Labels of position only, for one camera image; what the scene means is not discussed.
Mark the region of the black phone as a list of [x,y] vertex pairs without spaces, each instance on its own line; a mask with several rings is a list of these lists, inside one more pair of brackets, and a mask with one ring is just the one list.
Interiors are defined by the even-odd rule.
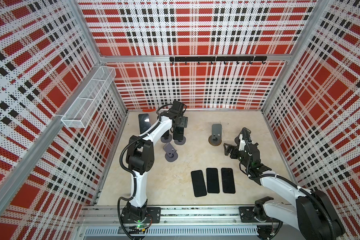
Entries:
[[173,132],[173,139],[174,140],[182,140],[184,136],[184,129],[183,127],[174,127]]
[[235,180],[234,180],[234,172],[231,168],[222,168],[222,185],[223,185],[223,192],[225,194],[235,194]]
[[218,194],[220,192],[219,175],[217,168],[207,168],[207,192],[210,194]]
[[191,172],[194,196],[204,197],[207,195],[207,189],[204,180],[204,174],[202,170],[196,170]]
[[139,114],[138,120],[140,134],[143,134],[151,127],[150,116],[149,114]]

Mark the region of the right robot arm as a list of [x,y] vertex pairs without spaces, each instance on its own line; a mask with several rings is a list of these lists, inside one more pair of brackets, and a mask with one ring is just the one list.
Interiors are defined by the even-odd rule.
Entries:
[[224,144],[225,155],[239,161],[239,168],[250,180],[278,194],[286,203],[264,197],[255,202],[254,220],[265,223],[276,219],[300,231],[307,240],[335,240],[345,227],[330,198],[322,191],[311,191],[275,173],[261,162],[258,144],[251,131],[242,128],[235,144]]

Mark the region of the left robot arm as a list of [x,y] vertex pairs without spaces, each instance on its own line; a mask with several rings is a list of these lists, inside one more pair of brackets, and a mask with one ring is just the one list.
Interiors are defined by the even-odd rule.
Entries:
[[131,174],[131,196],[120,197],[127,202],[123,208],[124,216],[132,221],[142,223],[148,215],[147,180],[148,173],[155,162],[154,146],[158,141],[165,141],[166,147],[174,141],[177,145],[186,142],[184,130],[188,125],[188,118],[184,116],[187,105],[174,100],[156,110],[158,119],[145,132],[138,136],[131,136],[129,143],[123,148],[120,155],[120,166]]

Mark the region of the brown base phone stand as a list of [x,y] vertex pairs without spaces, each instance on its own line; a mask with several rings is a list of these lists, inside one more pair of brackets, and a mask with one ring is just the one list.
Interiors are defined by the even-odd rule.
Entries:
[[208,138],[210,145],[219,146],[222,143],[222,125],[221,124],[213,124],[212,125],[212,133]]

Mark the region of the front grey phone stand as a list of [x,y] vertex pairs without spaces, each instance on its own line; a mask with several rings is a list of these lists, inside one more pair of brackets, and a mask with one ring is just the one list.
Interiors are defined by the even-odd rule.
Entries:
[[177,150],[172,146],[171,143],[166,143],[163,147],[163,150],[165,151],[165,159],[172,163],[176,161],[179,157]]

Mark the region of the black hook rail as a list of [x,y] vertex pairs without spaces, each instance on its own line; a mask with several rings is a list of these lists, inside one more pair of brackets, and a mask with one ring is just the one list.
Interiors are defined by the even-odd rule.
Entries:
[[169,57],[171,63],[190,63],[190,62],[265,62],[268,59],[267,56],[213,56],[213,57]]

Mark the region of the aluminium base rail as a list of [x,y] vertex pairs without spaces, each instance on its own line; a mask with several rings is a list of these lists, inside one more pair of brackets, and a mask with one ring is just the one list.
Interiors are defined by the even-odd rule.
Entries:
[[115,206],[86,207],[75,227],[76,240],[130,239],[148,240],[155,237],[228,237],[253,236],[274,238],[280,227],[289,226],[277,219],[255,219],[254,206],[159,206],[150,207],[143,223],[123,216],[118,219]]

